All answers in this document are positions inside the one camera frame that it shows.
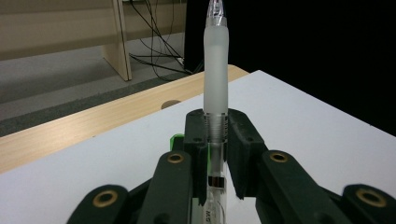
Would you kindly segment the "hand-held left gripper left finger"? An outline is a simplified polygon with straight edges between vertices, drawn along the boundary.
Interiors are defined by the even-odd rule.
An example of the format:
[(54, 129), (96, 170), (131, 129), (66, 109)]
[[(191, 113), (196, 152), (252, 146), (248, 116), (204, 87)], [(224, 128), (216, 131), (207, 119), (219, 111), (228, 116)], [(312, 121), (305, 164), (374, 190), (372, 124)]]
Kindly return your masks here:
[(184, 150), (191, 155), (193, 198), (198, 199), (199, 205), (204, 205), (207, 190), (208, 144), (205, 115), (202, 109), (193, 110), (186, 115), (183, 145)]

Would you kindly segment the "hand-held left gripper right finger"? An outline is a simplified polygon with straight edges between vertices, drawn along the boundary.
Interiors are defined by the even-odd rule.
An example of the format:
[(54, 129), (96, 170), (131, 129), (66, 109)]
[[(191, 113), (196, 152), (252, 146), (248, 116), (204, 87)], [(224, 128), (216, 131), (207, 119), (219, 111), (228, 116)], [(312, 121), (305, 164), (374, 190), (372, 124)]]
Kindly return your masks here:
[(238, 110), (228, 113), (227, 162), (236, 197), (255, 197), (261, 182), (258, 168), (262, 153), (267, 150), (264, 140), (248, 116)]

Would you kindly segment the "green and white highlighter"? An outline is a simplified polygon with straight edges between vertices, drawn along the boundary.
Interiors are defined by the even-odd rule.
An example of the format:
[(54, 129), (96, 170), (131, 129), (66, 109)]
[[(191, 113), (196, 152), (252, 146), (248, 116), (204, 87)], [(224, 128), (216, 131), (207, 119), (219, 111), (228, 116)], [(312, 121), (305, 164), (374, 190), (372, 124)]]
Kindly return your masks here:
[(174, 134), (170, 138), (170, 150), (171, 151), (182, 150), (183, 143), (184, 143), (184, 135), (182, 133)]

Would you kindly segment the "clear plastic pen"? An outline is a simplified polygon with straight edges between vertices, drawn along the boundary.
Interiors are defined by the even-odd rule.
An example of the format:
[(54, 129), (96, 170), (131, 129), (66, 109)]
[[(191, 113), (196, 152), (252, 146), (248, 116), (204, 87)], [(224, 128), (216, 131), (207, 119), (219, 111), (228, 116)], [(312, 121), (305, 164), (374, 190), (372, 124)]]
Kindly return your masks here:
[(226, 223), (229, 30), (223, 0), (209, 0), (204, 31), (207, 190), (204, 224)]

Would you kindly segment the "white board table cover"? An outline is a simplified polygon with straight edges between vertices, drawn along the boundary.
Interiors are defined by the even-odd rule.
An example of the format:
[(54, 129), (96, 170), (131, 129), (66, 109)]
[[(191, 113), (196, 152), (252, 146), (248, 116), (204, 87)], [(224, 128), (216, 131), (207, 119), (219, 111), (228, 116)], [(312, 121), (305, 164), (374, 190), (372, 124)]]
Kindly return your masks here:
[[(322, 187), (363, 183), (396, 197), (396, 137), (257, 71), (231, 71), (232, 108), (265, 144), (289, 152)], [(131, 189), (149, 179), (171, 136), (182, 133), (202, 95), (0, 174), (0, 224), (65, 224), (92, 189)]]

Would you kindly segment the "light wooden table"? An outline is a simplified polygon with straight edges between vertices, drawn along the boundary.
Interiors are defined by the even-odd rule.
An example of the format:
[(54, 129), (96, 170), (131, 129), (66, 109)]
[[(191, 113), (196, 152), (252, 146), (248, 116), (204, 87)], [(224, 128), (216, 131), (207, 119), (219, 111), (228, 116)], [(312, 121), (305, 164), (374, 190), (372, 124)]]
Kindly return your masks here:
[(0, 174), (156, 113), (171, 100), (189, 100), (203, 88), (198, 73), (0, 137)]

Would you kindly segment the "dark curtain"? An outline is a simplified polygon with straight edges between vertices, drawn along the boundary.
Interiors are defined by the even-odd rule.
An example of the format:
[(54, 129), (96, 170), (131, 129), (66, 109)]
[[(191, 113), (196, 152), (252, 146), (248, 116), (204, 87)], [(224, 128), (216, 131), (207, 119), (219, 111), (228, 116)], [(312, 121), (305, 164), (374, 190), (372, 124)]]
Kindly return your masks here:
[(396, 0), (223, 0), (229, 62), (396, 136)]

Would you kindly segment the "light wooden shelf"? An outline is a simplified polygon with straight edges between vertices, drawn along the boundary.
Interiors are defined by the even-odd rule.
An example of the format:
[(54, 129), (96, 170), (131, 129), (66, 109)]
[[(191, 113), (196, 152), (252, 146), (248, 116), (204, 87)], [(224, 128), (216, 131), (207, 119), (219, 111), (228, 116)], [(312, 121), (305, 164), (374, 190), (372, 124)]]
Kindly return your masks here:
[(127, 42), (185, 30), (187, 0), (0, 0), (0, 61), (102, 48), (125, 80), (133, 75)]

